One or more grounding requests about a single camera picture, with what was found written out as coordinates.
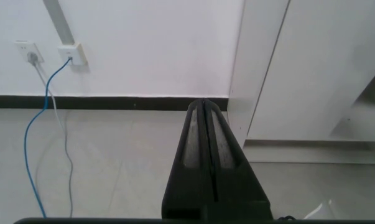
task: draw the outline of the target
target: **white cable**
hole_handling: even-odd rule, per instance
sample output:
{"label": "white cable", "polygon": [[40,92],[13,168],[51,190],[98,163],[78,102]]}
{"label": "white cable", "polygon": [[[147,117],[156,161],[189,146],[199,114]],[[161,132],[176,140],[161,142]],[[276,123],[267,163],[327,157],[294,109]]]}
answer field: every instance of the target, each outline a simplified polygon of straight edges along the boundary
{"label": "white cable", "polygon": [[[41,72],[39,71],[39,69],[37,68],[36,63],[32,63],[32,65],[34,66],[35,70],[37,71],[37,73],[39,75],[39,78],[42,81],[42,84],[44,85],[44,87],[46,87],[46,81],[45,81],[43,75],[41,74]],[[73,174],[73,162],[70,158],[70,155],[68,155],[68,151],[67,151],[67,130],[64,128],[60,118],[58,117],[55,97],[53,96],[52,92],[49,89],[48,89],[48,92],[50,93],[50,97],[52,98],[52,101],[53,101],[53,110],[55,112],[57,123],[64,133],[65,154],[66,154],[66,156],[67,156],[67,158],[68,158],[68,160],[70,161],[70,164],[71,164],[70,178],[68,180],[68,193],[69,193],[69,196],[70,196],[70,218],[71,218],[72,215],[73,215],[73,200],[72,200],[72,193],[71,193],[71,179],[72,179],[72,174]]]}

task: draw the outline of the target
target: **wall outlet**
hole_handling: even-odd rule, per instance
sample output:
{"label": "wall outlet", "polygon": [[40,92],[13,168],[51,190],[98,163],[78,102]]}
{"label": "wall outlet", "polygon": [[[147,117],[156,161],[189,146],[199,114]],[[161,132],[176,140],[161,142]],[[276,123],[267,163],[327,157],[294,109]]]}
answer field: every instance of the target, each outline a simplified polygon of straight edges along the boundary
{"label": "wall outlet", "polygon": [[80,43],[75,43],[74,45],[62,45],[58,47],[58,52],[62,60],[65,62],[69,57],[72,57],[72,61],[68,63],[69,65],[85,65],[86,58],[83,53],[82,46]]}
{"label": "wall outlet", "polygon": [[21,41],[18,40],[14,42],[17,49],[19,50],[21,56],[23,57],[25,62],[28,62],[27,54],[28,52],[33,52],[38,56],[38,62],[42,63],[44,62],[44,59],[42,58],[41,54],[38,51],[37,46],[35,43],[27,42],[27,41]]}

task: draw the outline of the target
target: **tiled floor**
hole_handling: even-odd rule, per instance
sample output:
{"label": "tiled floor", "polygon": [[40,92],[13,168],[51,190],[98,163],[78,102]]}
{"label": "tiled floor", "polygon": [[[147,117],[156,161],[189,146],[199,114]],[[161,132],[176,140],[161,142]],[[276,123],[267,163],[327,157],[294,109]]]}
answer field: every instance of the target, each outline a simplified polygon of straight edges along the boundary
{"label": "tiled floor", "polygon": [[[0,110],[0,223],[40,212],[24,165],[23,137],[38,110]],[[160,218],[183,111],[59,111],[74,161],[74,217]],[[28,138],[32,175],[49,217],[66,217],[70,165],[62,132],[45,112]],[[336,218],[375,218],[375,166],[253,164],[275,217],[304,217],[333,199]]]}

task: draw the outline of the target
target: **wall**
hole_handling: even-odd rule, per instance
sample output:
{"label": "wall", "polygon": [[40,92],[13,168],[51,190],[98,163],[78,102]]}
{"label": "wall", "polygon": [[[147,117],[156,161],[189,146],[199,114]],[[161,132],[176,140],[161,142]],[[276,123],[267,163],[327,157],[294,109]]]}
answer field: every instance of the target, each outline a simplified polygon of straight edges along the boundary
{"label": "wall", "polygon": [[[228,97],[243,1],[60,1],[88,67],[53,80],[62,96]],[[35,42],[49,76],[61,41],[42,1],[0,1],[0,95],[43,95],[13,42]]]}

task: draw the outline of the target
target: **black plastic object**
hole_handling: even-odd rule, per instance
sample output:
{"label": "black plastic object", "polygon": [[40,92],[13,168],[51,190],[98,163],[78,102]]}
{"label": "black plastic object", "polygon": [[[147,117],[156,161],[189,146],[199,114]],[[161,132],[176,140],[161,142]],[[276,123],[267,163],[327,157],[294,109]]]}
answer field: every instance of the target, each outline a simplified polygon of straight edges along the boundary
{"label": "black plastic object", "polygon": [[188,108],[169,176],[162,218],[272,220],[270,202],[218,106]]}

